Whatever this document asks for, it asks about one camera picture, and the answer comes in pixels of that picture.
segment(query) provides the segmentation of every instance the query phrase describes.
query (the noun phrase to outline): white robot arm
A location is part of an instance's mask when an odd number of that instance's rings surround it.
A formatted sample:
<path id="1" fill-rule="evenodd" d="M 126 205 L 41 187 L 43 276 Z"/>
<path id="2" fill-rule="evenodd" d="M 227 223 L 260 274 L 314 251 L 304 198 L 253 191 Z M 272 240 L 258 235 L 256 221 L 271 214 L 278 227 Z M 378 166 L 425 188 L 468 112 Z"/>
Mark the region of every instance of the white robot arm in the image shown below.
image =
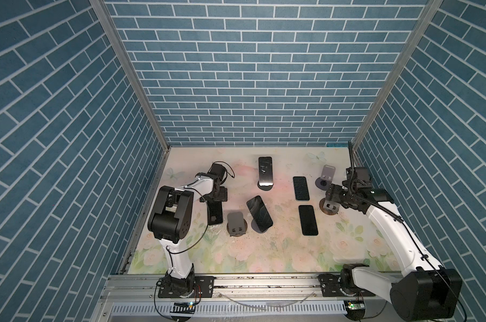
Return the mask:
<path id="1" fill-rule="evenodd" d="M 147 227 L 164 248 L 172 291 L 179 296 L 190 293 L 194 285 L 195 270 L 183 239 L 191 225 L 193 202 L 200 199 L 207 204 L 208 225 L 222 223 L 221 203 L 227 201 L 227 189 L 221 184 L 226 178 L 225 167 L 213 163 L 207 173 L 198 173 L 191 184 L 163 186 L 155 198 Z"/>
<path id="2" fill-rule="evenodd" d="M 362 211 L 376 225 L 399 262 L 401 274 L 378 272 L 366 265 L 346 264 L 340 286 L 346 294 L 368 290 L 390 302 L 406 321 L 448 319 L 453 316 L 462 279 L 455 269 L 444 268 L 404 222 L 393 199 L 384 189 L 372 187 L 364 167 L 351 167 L 342 185 L 330 184 L 324 209 L 339 206 Z"/>

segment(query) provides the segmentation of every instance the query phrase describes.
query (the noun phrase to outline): black smartphone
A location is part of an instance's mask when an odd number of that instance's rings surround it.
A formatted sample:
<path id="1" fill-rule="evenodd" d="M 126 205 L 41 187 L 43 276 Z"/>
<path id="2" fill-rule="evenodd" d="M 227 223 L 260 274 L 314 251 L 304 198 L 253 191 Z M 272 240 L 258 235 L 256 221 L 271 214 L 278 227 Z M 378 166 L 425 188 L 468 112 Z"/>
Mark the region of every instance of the black smartphone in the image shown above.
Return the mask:
<path id="1" fill-rule="evenodd" d="M 313 206 L 299 206 L 300 226 L 304 236 L 317 236 L 318 226 L 316 225 L 315 210 Z"/>
<path id="2" fill-rule="evenodd" d="M 300 202 L 309 200 L 306 177 L 293 177 L 293 188 L 295 189 L 295 199 Z"/>
<path id="3" fill-rule="evenodd" d="M 261 232 L 265 232 L 268 228 L 273 226 L 272 217 L 270 217 L 261 196 L 255 196 L 248 200 L 246 206 L 248 207 L 248 210 L 250 210 L 250 213 Z"/>

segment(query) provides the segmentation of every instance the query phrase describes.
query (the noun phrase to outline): metal rail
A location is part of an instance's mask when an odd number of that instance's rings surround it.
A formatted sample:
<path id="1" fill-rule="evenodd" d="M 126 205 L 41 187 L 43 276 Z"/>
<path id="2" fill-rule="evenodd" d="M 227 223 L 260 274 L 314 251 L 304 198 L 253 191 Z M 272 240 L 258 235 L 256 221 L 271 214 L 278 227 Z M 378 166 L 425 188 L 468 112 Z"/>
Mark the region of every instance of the metal rail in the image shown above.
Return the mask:
<path id="1" fill-rule="evenodd" d="M 363 123 L 360 129 L 358 130 L 356 137 L 353 140 L 354 149 L 357 149 L 358 146 L 361 144 L 363 138 L 368 132 L 368 129 L 372 125 L 375 117 L 383 107 L 386 98 L 390 94 L 391 90 L 394 88 L 397 79 L 399 78 L 402 71 L 404 70 L 404 67 L 409 61 L 409 58 L 415 51 L 418 42 L 420 42 L 420 39 L 422 39 L 424 32 L 426 32 L 429 23 L 431 22 L 431 20 L 433 20 L 436 11 L 438 11 L 438 9 L 440 8 L 442 1 L 443 0 L 428 0 L 426 6 L 420 13 L 420 17 L 417 20 L 417 24 L 415 25 L 415 28 L 409 34 L 406 43 L 404 44 L 404 47 L 402 48 L 402 51 L 399 54 L 399 57 L 397 58 L 397 61 L 395 61 L 393 68 L 391 69 L 386 80 L 384 81 L 383 87 L 381 87 L 381 89 L 377 93 L 377 96 L 375 97 L 375 101 L 370 107 L 367 116 L 363 120 Z"/>
<path id="2" fill-rule="evenodd" d="M 143 111 L 147 116 L 148 121 L 150 122 L 150 125 L 152 126 L 152 129 L 155 132 L 157 139 L 161 143 L 164 151 L 168 151 L 169 144 L 166 141 L 166 137 L 164 136 L 161 127 L 159 126 L 152 106 L 150 105 L 148 97 L 144 92 L 143 86 L 139 81 L 139 77 L 136 74 L 136 70 L 134 69 L 132 62 L 130 61 L 129 54 L 126 52 L 125 47 L 123 46 L 123 42 L 119 37 L 118 30 L 116 29 L 111 14 L 109 13 L 107 6 L 105 5 L 105 1 L 90 0 L 89 2 L 91 2 L 92 9 L 98 17 L 100 25 L 102 25 L 103 31 L 105 32 L 105 35 L 107 35 L 109 42 L 111 42 L 114 53 L 116 54 L 116 57 L 121 64 L 121 67 L 125 71 L 126 77 L 129 80 L 130 85 L 134 90 L 134 93 L 136 93 L 137 99 L 139 100 L 139 103 L 141 104 L 141 107 L 143 108 Z"/>
<path id="3" fill-rule="evenodd" d="M 150 211 L 150 207 L 152 207 L 154 197 L 156 196 L 155 191 L 157 191 L 157 188 L 159 186 L 162 172 L 164 171 L 164 167 L 166 166 L 166 161 L 168 161 L 169 154 L 169 150 L 165 151 L 162 154 L 161 160 L 159 161 L 159 167 L 157 168 L 157 171 L 153 176 L 152 183 L 150 184 L 150 189 L 148 190 L 147 196 L 144 199 L 143 207 L 141 208 L 141 212 L 137 218 L 136 225 L 134 226 L 134 231 L 130 236 L 130 240 L 123 254 L 120 267 L 117 270 L 119 274 L 126 274 L 128 271 L 127 265 L 129 263 L 129 259 L 131 256 L 133 256 L 133 252 L 135 251 L 137 243 L 139 242 L 139 237 L 141 236 L 141 232 L 143 231 L 144 224 L 146 223 L 146 218 Z"/>

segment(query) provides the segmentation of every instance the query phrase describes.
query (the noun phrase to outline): blue brick wall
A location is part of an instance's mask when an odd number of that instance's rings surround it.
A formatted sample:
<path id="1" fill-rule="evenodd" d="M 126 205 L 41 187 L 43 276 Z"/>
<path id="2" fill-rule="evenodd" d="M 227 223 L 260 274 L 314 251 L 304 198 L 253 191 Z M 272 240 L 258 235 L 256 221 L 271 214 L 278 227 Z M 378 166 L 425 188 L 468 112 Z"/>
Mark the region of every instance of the blue brick wall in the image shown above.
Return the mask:
<path id="1" fill-rule="evenodd" d="M 444 0 L 359 152 L 486 321 L 486 0 Z"/>
<path id="2" fill-rule="evenodd" d="M 0 0 L 0 321 L 82 321 L 162 149 L 88 0 Z"/>
<path id="3" fill-rule="evenodd" d="M 172 145 L 325 145 L 355 136 L 426 0 L 159 2 L 108 8 Z"/>

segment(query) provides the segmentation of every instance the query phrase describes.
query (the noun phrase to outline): ventilation slot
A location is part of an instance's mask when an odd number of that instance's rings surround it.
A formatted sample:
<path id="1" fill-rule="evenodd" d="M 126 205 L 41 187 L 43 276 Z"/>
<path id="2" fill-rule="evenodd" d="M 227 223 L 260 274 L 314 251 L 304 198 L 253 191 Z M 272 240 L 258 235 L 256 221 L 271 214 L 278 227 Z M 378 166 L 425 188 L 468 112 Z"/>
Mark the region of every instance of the ventilation slot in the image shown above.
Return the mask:
<path id="1" fill-rule="evenodd" d="M 343 301 L 338 300 L 316 300 L 310 303 L 294 304 L 283 308 L 266 306 L 263 301 L 244 301 L 249 306 L 241 306 L 229 301 L 206 301 L 196 306 L 195 317 L 236 317 L 253 315 L 305 315 L 305 314 L 346 314 Z M 191 316 L 188 313 L 178 313 L 184 308 L 172 306 L 168 303 L 158 303 L 159 312 L 169 315 L 174 310 L 174 316 Z M 158 316 L 153 303 L 148 302 L 117 302 L 112 308 L 113 316 Z"/>

